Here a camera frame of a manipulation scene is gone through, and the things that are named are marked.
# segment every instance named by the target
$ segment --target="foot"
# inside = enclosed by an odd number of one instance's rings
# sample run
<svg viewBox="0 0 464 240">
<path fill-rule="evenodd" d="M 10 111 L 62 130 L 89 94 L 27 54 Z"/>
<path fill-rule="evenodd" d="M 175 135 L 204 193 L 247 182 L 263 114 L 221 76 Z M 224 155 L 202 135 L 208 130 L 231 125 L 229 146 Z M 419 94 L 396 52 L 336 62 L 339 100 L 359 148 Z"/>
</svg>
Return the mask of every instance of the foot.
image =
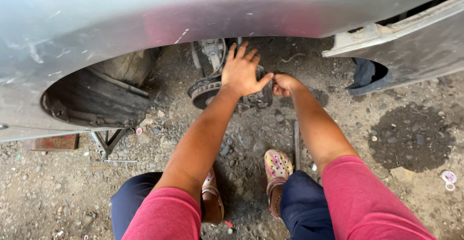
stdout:
<svg viewBox="0 0 464 240">
<path fill-rule="evenodd" d="M 216 184 L 216 175 L 212 168 L 201 188 L 201 197 L 203 198 L 206 212 L 201 222 L 210 223 L 213 226 L 219 225 L 224 218 L 224 206 Z"/>
<path fill-rule="evenodd" d="M 280 201 L 283 184 L 293 173 L 288 156 L 280 150 L 270 149 L 264 155 L 266 169 L 269 210 L 276 219 L 280 219 Z"/>
</svg>

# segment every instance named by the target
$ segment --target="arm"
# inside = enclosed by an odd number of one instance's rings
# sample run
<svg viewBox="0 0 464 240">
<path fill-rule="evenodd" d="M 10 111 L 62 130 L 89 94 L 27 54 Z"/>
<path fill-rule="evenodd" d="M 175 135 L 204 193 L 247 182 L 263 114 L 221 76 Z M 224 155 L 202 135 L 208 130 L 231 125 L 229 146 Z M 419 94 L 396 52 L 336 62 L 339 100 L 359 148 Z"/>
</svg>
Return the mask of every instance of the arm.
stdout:
<svg viewBox="0 0 464 240">
<path fill-rule="evenodd" d="M 301 135 L 319 174 L 322 174 L 325 166 L 341 156 L 359 157 L 338 125 L 319 105 L 308 88 L 288 74 L 276 74 L 274 81 L 274 95 L 292 97 Z"/>
<path fill-rule="evenodd" d="M 241 96 L 263 89 L 273 77 L 272 73 L 259 82 L 255 71 L 260 56 L 252 49 L 245 55 L 248 42 L 243 42 L 234 58 L 236 44 L 222 72 L 222 86 L 209 106 L 190 126 L 171 155 L 163 176 L 152 191 L 161 188 L 178 188 L 200 203 L 201 186 L 217 157 L 227 124 Z"/>
</svg>

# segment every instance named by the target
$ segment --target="hand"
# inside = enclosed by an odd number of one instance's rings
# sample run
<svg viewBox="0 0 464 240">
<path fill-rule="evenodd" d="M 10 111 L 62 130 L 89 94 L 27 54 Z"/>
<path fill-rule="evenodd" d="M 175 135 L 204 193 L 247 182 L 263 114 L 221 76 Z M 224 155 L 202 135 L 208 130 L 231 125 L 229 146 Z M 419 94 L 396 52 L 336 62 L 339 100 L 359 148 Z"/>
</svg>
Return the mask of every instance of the hand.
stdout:
<svg viewBox="0 0 464 240">
<path fill-rule="evenodd" d="M 247 41 L 243 42 L 234 58 L 237 45 L 232 44 L 222 71 L 221 89 L 230 89 L 238 96 L 247 96 L 262 90 L 274 76 L 273 73 L 268 73 L 259 81 L 256 80 L 260 56 L 256 53 L 257 49 L 251 49 L 245 54 L 247 45 Z"/>
<path fill-rule="evenodd" d="M 295 89 L 304 87 L 303 83 L 288 73 L 276 73 L 272 79 L 272 93 L 276 96 L 290 97 Z"/>
</svg>

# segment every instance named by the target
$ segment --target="right hand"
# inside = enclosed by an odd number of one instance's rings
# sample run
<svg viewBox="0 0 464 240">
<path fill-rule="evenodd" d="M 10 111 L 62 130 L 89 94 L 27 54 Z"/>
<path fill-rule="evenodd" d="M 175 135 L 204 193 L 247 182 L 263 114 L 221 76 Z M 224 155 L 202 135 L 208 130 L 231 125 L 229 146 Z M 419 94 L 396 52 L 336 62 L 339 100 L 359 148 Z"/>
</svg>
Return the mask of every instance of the right hand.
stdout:
<svg viewBox="0 0 464 240">
<path fill-rule="evenodd" d="M 272 93 L 276 96 L 290 97 L 293 90 L 304 87 L 303 83 L 288 73 L 276 73 L 272 79 Z"/>
</svg>

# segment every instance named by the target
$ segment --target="leg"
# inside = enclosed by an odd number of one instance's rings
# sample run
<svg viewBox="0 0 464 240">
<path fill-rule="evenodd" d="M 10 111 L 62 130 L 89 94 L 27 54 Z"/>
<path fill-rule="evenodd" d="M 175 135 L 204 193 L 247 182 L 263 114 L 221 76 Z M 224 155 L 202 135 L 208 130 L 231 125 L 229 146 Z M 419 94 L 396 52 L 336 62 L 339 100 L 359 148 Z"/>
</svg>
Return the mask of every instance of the leg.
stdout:
<svg viewBox="0 0 464 240">
<path fill-rule="evenodd" d="M 316 181 L 298 170 L 281 190 L 278 211 L 290 231 L 290 239 L 335 239 L 324 190 Z"/>
<path fill-rule="evenodd" d="M 145 197 L 163 172 L 151 172 L 127 180 L 111 197 L 111 222 L 115 240 L 121 240 Z"/>
</svg>

